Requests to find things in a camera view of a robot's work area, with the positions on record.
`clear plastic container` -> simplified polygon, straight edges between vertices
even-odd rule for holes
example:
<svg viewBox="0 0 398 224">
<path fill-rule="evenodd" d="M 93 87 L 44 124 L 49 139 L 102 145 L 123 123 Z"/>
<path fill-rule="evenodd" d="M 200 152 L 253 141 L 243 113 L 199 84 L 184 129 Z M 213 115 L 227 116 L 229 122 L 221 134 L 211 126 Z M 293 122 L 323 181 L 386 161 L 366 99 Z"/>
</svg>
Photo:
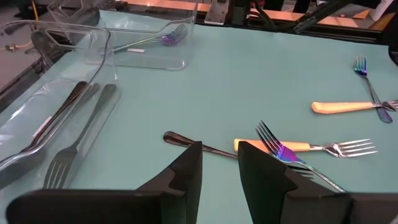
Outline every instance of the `clear plastic container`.
<svg viewBox="0 0 398 224">
<path fill-rule="evenodd" d="M 102 28 L 36 21 L 4 24 L 0 67 L 3 224 L 6 206 L 20 194 L 70 185 L 121 91 L 110 33 Z M 64 150 L 69 146 L 76 150 Z M 55 161 L 63 165 L 56 167 Z M 50 172 L 57 168 L 64 173 Z"/>
<path fill-rule="evenodd" d="M 171 70 L 189 63 L 197 8 L 197 0 L 55 0 L 48 6 L 57 22 L 107 28 L 115 48 L 135 43 L 115 51 L 118 65 Z"/>
</svg>

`spoon handle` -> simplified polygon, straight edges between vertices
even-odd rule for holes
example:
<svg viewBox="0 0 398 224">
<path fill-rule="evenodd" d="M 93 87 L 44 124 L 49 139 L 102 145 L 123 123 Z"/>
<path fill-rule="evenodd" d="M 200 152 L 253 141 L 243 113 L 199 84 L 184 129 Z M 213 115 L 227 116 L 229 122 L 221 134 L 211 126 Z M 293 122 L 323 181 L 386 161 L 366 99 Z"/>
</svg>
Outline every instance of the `spoon handle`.
<svg viewBox="0 0 398 224">
<path fill-rule="evenodd" d="M 163 135 L 163 140 L 167 143 L 173 144 L 175 146 L 182 146 L 182 147 L 189 147 L 194 143 L 194 140 L 191 140 L 189 138 L 186 138 L 180 134 L 177 134 L 175 132 L 172 131 L 167 131 L 166 133 L 164 133 Z M 213 147 L 210 146 L 206 146 L 206 145 L 202 145 L 203 150 L 206 152 L 211 152 L 214 154 L 219 154 L 222 156 L 226 156 L 226 157 L 230 157 L 233 159 L 237 159 L 238 156 L 229 152 L 224 152 L 218 149 L 215 149 Z"/>
</svg>

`black cable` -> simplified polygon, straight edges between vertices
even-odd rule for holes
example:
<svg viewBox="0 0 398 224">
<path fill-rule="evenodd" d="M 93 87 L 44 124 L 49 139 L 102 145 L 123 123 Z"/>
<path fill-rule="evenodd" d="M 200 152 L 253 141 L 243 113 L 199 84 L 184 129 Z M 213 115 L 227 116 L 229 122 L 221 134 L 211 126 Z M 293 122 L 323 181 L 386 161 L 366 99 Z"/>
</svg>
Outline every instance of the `black cable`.
<svg viewBox="0 0 398 224">
<path fill-rule="evenodd" d="M 257 12 L 260 14 L 260 19 L 262 19 L 264 22 L 267 23 L 267 25 L 269 25 L 271 27 L 272 30 L 276 31 L 277 27 L 274 24 L 274 21 L 272 21 L 272 19 L 262 10 L 262 8 L 260 7 L 258 0 L 254 1 L 254 6 L 257 9 Z"/>
<path fill-rule="evenodd" d="M 260 18 L 266 25 L 269 25 L 269 21 L 260 13 L 258 12 L 249 12 L 249 15 L 254 15 Z M 295 22 L 289 22 L 287 24 L 283 24 L 281 26 L 276 26 L 276 29 L 273 29 L 273 31 L 278 31 L 278 32 L 287 32 L 288 30 L 291 30 L 291 28 L 295 27 L 297 24 Z"/>
</svg>

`table surface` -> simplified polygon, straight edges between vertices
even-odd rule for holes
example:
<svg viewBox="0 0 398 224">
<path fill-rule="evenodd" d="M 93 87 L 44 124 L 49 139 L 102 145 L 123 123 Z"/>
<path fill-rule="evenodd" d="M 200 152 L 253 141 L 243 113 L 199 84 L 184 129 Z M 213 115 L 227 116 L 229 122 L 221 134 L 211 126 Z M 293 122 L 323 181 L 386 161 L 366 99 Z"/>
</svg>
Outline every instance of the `table surface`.
<svg viewBox="0 0 398 224">
<path fill-rule="evenodd" d="M 313 101 L 369 101 L 353 72 L 368 56 L 369 79 L 383 100 L 396 99 L 398 68 L 387 47 L 254 30 L 195 26 L 185 70 L 119 67 L 122 97 L 72 183 L 78 189 L 135 189 L 170 164 L 183 148 L 163 142 L 175 131 L 233 152 L 233 139 L 256 139 L 263 119 L 283 140 L 313 144 L 371 138 L 379 153 L 338 159 L 301 153 L 348 191 L 398 192 L 395 123 L 374 110 L 315 114 Z M 237 161 L 203 155 L 198 223 L 250 223 Z"/>
</svg>

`wooden handle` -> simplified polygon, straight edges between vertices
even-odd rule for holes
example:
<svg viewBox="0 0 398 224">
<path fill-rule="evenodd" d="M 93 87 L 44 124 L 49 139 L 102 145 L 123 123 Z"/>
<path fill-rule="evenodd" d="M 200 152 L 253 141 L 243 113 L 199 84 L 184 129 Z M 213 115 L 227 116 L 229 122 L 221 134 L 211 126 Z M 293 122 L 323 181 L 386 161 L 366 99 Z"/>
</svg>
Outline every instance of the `wooden handle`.
<svg viewBox="0 0 398 224">
<path fill-rule="evenodd" d="M 366 110 L 373 108 L 371 102 L 353 102 L 353 103 L 320 103 L 313 102 L 312 110 L 316 113 L 322 114 L 333 114 L 333 113 L 343 113 L 357 110 Z"/>
<path fill-rule="evenodd" d="M 247 141 L 248 143 L 256 146 L 257 148 L 263 150 L 264 152 L 268 153 L 268 149 L 266 146 L 261 142 L 261 140 L 250 140 L 250 139 L 234 139 L 234 150 L 238 151 L 238 144 L 240 141 Z M 310 150 L 310 144 L 307 142 L 287 142 L 282 141 L 282 144 L 288 147 L 289 149 L 295 152 L 306 152 Z"/>
</svg>

